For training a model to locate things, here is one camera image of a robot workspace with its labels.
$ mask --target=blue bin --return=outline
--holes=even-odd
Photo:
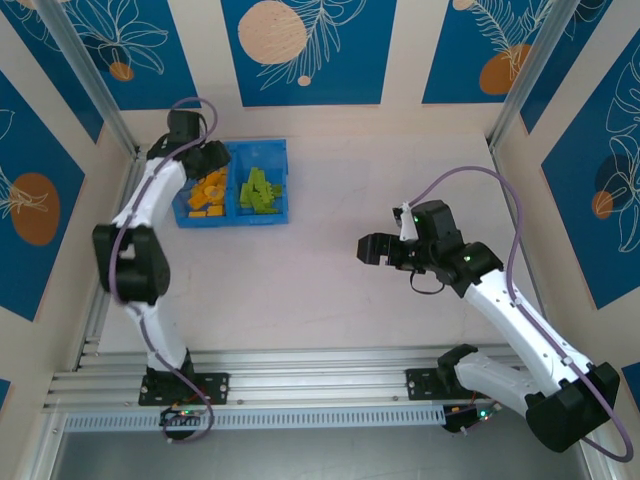
[[[173,212],[180,228],[231,227],[236,225],[277,225],[289,223],[289,202],[287,197],[287,142],[286,140],[260,140],[250,142],[225,142],[231,153],[227,190],[225,192],[224,217],[189,217],[191,188],[189,181],[173,200]],[[278,213],[258,215],[252,208],[240,207],[242,184],[249,180],[252,167],[264,170],[267,181],[282,185],[282,197],[276,198],[273,208]]]

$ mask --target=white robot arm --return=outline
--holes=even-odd
[[[200,392],[196,383],[213,385],[211,375],[194,372],[175,321],[162,314],[162,296],[171,274],[155,234],[188,180],[203,178],[229,163],[229,152],[221,142],[206,142],[214,127],[201,135],[201,120],[195,112],[169,113],[169,133],[147,154],[143,178],[131,200],[111,224],[98,225],[93,231],[100,282],[123,305],[147,348],[140,405],[183,403],[194,389]]]
[[[617,372],[608,363],[595,366],[569,345],[515,286],[508,285],[502,262],[486,245],[464,243],[447,205],[440,200],[414,207],[405,203],[394,209],[394,215],[400,236],[363,237],[358,258],[409,271],[411,278],[435,272],[443,285],[452,287],[498,328],[528,369],[509,368],[476,347],[461,345],[438,361],[443,388],[480,392],[511,408],[526,418],[544,445],[558,452],[609,419],[586,382],[613,406],[620,382]],[[508,293],[510,288],[515,297]],[[561,346],[562,356],[552,343]]]
[[[165,219],[171,201],[187,181],[187,174],[182,162],[178,161],[169,162],[157,174],[154,173],[163,160],[164,157],[156,157],[147,162],[144,175],[129,203],[112,221],[117,229],[122,228],[130,217],[128,226],[130,229],[139,226],[154,229],[160,226]],[[149,179],[153,179],[153,181],[149,183],[149,188],[144,192],[144,201],[140,202],[138,208],[134,208],[134,204],[142,194],[143,186],[147,184]],[[162,301],[161,296],[154,304],[132,301],[125,304],[124,309],[139,332],[140,320],[141,317],[144,317],[147,333],[156,351],[171,366],[180,369],[187,356],[187,347],[177,332],[175,322],[162,315]],[[160,363],[155,353],[147,348],[147,366],[156,371],[167,371],[167,367]]]

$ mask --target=wall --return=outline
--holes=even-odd
[[[618,205],[616,198],[628,191],[612,191],[616,198],[604,210],[595,198],[604,198],[602,191],[608,190],[599,185],[612,152],[608,140],[624,135],[632,143],[636,134],[631,133],[636,118],[627,126],[614,125],[609,108],[614,97],[620,99],[617,78],[633,51],[627,50],[625,62],[617,59],[631,41],[638,43],[638,15],[635,0],[612,2],[531,133],[524,122],[514,122],[496,152],[526,208],[524,245],[551,321],[594,361],[617,369],[640,360],[640,289],[633,287],[640,282],[640,253],[625,251],[629,244],[619,237],[620,226],[633,227],[633,217],[629,224],[618,222],[629,199]],[[629,68],[628,73],[635,71]],[[613,77],[607,76],[610,69]],[[603,88],[609,91],[606,98]],[[622,103],[633,107],[629,97]],[[628,176],[626,152],[617,151],[613,170]],[[616,412],[637,450],[640,414],[625,380],[618,396]],[[601,430],[622,451],[611,424]],[[631,466],[620,468],[629,478],[640,478],[637,455]]]
[[[194,94],[218,107],[222,137],[487,133],[552,3],[62,6],[130,129],[147,144],[165,130],[166,109]]]
[[[91,230],[113,214],[129,159],[108,130],[94,138],[78,121],[2,14],[0,43],[0,166],[9,182],[0,189],[0,378],[10,382],[0,477],[8,479],[31,453],[25,445],[52,373],[73,366],[97,280]]]

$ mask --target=white tabletop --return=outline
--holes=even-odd
[[[172,274],[163,311],[192,351],[504,342],[451,289],[418,295],[407,272],[355,256],[362,236],[398,234],[391,208],[440,174],[493,168],[482,135],[300,137],[288,152],[289,225],[179,229],[170,212],[157,229]],[[486,243],[506,262],[514,229],[496,180],[461,173],[431,198],[451,207],[465,241]],[[537,304],[521,255],[515,278]],[[428,274],[416,286],[438,283]],[[113,303],[99,351],[144,351]]]

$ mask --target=metal plate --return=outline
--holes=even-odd
[[[158,412],[71,414],[65,432],[149,432],[159,431]],[[216,430],[264,430],[294,428],[397,427],[444,425],[440,405],[386,408],[290,408],[217,410]],[[169,430],[193,430],[208,424],[207,415]]]

